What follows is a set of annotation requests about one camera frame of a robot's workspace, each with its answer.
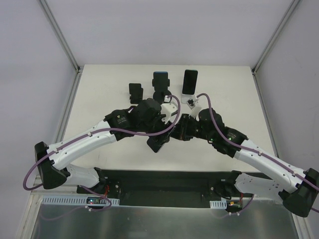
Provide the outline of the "black clamp phone stand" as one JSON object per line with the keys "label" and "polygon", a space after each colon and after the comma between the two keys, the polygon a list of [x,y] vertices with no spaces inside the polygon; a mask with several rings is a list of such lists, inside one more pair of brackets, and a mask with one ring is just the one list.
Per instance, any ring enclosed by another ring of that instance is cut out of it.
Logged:
{"label": "black clamp phone stand", "polygon": [[168,72],[154,72],[152,79],[152,86],[154,87],[153,99],[159,104],[164,102],[164,98],[170,95],[168,90],[170,86],[170,79],[168,78]]}

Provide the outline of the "silver folding phone stand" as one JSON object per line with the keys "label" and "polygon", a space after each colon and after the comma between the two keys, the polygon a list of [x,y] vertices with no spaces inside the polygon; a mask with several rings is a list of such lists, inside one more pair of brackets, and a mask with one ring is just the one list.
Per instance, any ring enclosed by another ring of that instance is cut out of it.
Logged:
{"label": "silver folding phone stand", "polygon": [[181,94],[181,103],[187,104],[190,99],[193,99],[194,95]]}

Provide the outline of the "blue-edged black phone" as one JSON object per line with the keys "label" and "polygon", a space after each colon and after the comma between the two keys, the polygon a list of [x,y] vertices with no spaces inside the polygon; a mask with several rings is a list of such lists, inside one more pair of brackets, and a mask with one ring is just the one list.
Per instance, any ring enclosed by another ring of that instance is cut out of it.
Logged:
{"label": "blue-edged black phone", "polygon": [[167,90],[169,85],[168,72],[153,72],[152,86],[156,92]]}

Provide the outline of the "teal-edged black phone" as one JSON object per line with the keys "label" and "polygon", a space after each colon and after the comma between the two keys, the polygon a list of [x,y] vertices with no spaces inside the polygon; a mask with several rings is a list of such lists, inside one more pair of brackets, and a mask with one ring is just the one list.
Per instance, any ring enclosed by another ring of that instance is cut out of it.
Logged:
{"label": "teal-edged black phone", "polygon": [[182,94],[184,95],[194,95],[197,83],[197,70],[185,70],[183,85],[182,85]]}

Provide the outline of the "white-edged black phone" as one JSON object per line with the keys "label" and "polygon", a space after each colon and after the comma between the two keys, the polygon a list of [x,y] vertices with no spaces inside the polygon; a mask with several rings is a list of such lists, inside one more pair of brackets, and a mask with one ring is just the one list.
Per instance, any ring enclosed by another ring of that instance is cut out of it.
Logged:
{"label": "white-edged black phone", "polygon": [[154,153],[158,153],[163,145],[167,142],[169,142],[169,138],[167,136],[151,136],[147,140],[147,145]]}

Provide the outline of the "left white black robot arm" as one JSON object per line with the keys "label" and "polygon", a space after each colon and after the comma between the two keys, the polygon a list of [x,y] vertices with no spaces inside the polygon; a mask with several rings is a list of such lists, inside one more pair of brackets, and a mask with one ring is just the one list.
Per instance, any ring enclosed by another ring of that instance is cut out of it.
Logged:
{"label": "left white black robot arm", "polygon": [[114,110],[85,132],[54,144],[43,141],[34,146],[35,163],[41,186],[55,189],[62,185],[89,188],[93,193],[105,189],[105,177],[97,167],[83,168],[73,165],[77,158],[107,144],[126,137],[147,136],[155,141],[157,152],[169,140],[169,135],[180,115],[180,102],[166,98],[162,104],[148,98],[137,106]]}

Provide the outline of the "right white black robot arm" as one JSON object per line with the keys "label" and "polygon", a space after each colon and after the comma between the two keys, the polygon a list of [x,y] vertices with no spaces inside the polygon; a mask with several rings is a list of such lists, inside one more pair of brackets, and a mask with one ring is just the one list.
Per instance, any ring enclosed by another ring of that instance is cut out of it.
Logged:
{"label": "right white black robot arm", "polygon": [[288,211],[303,218],[313,210],[319,194],[318,171],[304,170],[271,156],[243,133],[225,126],[214,110],[201,110],[199,119],[182,114],[171,136],[182,141],[206,140],[219,153],[245,162],[267,176],[258,178],[232,171],[231,177],[219,185],[220,196],[255,194],[282,203]]}

